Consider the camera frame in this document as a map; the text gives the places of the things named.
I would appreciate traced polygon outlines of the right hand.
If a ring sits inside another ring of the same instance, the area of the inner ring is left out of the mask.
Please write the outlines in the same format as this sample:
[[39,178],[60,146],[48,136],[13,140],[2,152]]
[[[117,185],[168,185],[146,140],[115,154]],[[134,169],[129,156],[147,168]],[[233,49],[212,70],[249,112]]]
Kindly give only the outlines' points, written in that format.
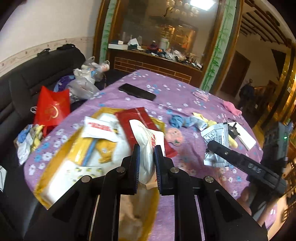
[[[249,207],[248,201],[249,201],[249,187],[245,187],[244,190],[241,192],[241,196],[237,199],[237,202],[246,210],[246,212],[249,215],[252,215],[252,211]],[[265,220],[268,218],[270,211],[276,204],[276,200],[273,202],[269,202],[268,204],[265,205],[265,208],[261,212],[259,218],[257,219],[257,223],[262,227],[263,224],[265,223]]]

